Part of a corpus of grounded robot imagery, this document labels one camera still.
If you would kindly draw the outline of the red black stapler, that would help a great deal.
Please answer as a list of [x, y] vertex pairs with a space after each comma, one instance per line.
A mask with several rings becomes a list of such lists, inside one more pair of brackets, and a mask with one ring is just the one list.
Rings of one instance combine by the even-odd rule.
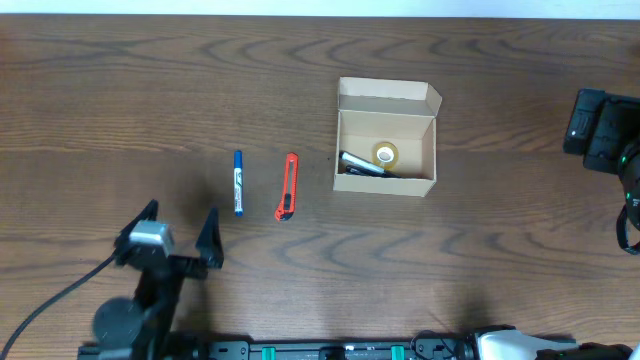
[[369, 177], [381, 177], [381, 174], [376, 172], [371, 172], [367, 169], [362, 169], [359, 167], [347, 166], [345, 168], [345, 173], [349, 175], [358, 175], [358, 176], [369, 176]]

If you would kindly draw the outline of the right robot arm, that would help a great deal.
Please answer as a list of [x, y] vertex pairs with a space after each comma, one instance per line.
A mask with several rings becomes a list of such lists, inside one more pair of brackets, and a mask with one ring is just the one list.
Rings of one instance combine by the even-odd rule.
[[[618, 246], [638, 255], [639, 245], [629, 240], [629, 226], [639, 227], [639, 100], [604, 90], [581, 89], [571, 113], [563, 151], [583, 158], [583, 167], [616, 175], [624, 205], [616, 220]], [[623, 344], [579, 344], [525, 335], [513, 327], [477, 330], [459, 342], [454, 359], [637, 359], [639, 349]]]

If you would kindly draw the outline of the yellow tape roll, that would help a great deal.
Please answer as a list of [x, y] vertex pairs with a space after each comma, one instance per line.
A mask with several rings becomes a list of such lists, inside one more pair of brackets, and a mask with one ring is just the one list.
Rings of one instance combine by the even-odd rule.
[[372, 150], [372, 161], [385, 170], [392, 169], [399, 160], [399, 151], [391, 142], [380, 142]]

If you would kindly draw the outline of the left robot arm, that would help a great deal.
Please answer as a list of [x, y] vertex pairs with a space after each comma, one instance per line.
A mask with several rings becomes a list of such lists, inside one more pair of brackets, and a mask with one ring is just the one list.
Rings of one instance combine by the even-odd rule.
[[116, 297], [96, 311], [92, 331], [95, 349], [86, 359], [165, 359], [177, 357], [171, 326], [186, 279], [204, 280], [219, 269], [224, 253], [218, 210], [209, 211], [196, 240], [197, 257], [176, 255], [169, 225], [157, 220], [152, 200], [117, 235], [114, 262], [141, 272], [134, 296]]

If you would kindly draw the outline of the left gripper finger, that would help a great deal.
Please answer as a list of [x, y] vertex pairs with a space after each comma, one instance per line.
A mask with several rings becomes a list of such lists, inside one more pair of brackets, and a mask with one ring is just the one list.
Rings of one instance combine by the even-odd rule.
[[129, 235], [134, 227], [142, 220], [155, 221], [157, 219], [159, 209], [159, 202], [152, 199], [144, 209], [128, 224], [126, 225], [117, 236], [117, 244], [121, 245], [129, 240]]
[[209, 268], [220, 269], [224, 262], [224, 252], [219, 231], [219, 214], [216, 208], [212, 208], [206, 218], [204, 226], [198, 236], [196, 249], [200, 259]]

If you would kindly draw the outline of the black whiteboard marker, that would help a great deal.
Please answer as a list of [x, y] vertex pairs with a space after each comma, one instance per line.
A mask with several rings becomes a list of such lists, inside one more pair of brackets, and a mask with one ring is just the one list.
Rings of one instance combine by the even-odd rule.
[[339, 158], [352, 166], [359, 167], [361, 170], [365, 170], [369, 173], [375, 174], [376, 176], [398, 178], [398, 175], [349, 152], [341, 151], [339, 153]]

